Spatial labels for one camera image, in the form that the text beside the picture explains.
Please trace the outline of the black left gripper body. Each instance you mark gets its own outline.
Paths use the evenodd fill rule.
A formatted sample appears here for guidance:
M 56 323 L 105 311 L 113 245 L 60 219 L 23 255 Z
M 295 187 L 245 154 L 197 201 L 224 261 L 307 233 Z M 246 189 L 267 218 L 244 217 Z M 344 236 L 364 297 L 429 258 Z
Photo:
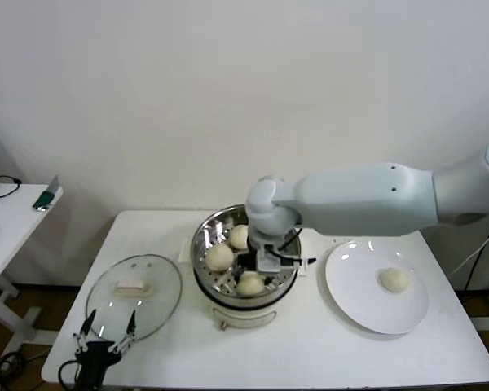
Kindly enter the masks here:
M 77 390 L 100 390 L 107 370 L 121 361 L 121 353 L 116 351 L 111 341 L 92 341 L 86 344 L 86 351 L 76 354 L 81 367 L 75 387 Z

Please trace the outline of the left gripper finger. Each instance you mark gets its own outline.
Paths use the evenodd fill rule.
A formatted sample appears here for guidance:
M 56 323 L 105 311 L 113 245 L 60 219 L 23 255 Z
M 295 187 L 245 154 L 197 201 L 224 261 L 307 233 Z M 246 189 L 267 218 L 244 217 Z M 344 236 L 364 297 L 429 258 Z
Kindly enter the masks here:
M 126 327 L 125 335 L 118 342 L 109 347 L 108 352 L 114 354 L 125 354 L 128 349 L 135 343 L 135 328 L 135 310 L 133 310 Z
M 92 310 L 83 322 L 79 333 L 73 333 L 73 339 L 76 344 L 76 353 L 84 353 L 86 351 L 86 339 L 91 329 L 92 323 L 95 320 L 96 310 Z

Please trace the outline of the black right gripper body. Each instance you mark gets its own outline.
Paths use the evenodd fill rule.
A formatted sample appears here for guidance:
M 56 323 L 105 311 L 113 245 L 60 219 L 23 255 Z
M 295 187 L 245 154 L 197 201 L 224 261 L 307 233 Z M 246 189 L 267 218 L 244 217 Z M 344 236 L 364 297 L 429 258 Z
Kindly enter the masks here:
M 256 249 L 253 245 L 247 240 L 247 252 L 240 254 L 240 261 L 247 261 L 249 263 L 249 270 L 245 271 L 241 276 L 241 279 L 248 277 L 258 277 L 262 281 L 267 277 L 266 275 L 259 274 L 257 272 L 257 261 L 256 261 Z

